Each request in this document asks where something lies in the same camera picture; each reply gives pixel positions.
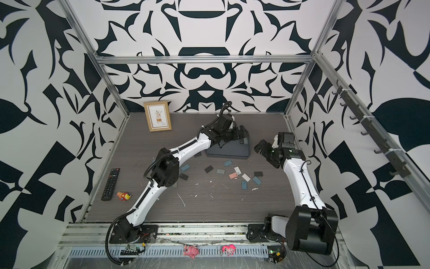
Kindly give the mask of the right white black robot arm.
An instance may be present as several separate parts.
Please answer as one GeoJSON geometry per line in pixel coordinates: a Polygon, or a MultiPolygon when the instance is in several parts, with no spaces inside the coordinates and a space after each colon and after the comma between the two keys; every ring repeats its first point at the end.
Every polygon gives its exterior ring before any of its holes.
{"type": "Polygon", "coordinates": [[[338,216],[322,202],[309,175],[301,150],[274,147],[261,140],[254,151],[275,168],[283,169],[290,182],[295,209],[289,217],[268,215],[270,230],[282,236],[291,251],[330,255],[336,240],[338,216]]]}

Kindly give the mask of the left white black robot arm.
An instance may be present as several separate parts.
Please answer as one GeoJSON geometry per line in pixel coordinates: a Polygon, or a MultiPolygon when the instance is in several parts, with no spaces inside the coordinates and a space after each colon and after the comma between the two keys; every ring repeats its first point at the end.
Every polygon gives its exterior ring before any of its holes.
{"type": "Polygon", "coordinates": [[[215,145],[225,148],[230,142],[248,140],[248,130],[243,125],[238,126],[234,116],[220,114],[213,122],[202,126],[188,142],[170,150],[161,149],[144,172],[144,179],[148,180],[146,188],[131,209],[111,223],[109,230],[116,226],[123,237],[131,239],[161,194],[178,181],[180,167],[186,161],[215,145]]]}

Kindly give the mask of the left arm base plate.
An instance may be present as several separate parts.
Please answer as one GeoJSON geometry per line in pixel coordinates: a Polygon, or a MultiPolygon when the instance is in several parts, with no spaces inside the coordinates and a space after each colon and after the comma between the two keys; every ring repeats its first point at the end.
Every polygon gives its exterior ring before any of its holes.
{"type": "Polygon", "coordinates": [[[115,225],[110,235],[110,244],[137,244],[154,243],[158,236],[158,225],[140,225],[137,227],[125,227],[115,225]]]}

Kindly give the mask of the dark grey storage box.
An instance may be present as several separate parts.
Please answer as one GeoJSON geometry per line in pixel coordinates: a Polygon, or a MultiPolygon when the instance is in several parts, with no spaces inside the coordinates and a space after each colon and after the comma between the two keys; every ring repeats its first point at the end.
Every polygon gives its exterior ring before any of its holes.
{"type": "Polygon", "coordinates": [[[212,158],[248,159],[251,154],[249,139],[248,131],[243,129],[239,131],[238,140],[221,141],[205,150],[205,153],[212,158]]]}

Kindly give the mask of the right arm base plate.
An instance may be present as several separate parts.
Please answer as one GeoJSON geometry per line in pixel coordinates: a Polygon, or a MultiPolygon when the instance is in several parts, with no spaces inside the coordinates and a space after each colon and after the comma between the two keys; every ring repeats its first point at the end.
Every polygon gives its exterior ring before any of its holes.
{"type": "Polygon", "coordinates": [[[285,224],[249,224],[246,238],[252,243],[282,242],[291,239],[296,230],[285,224]]]}

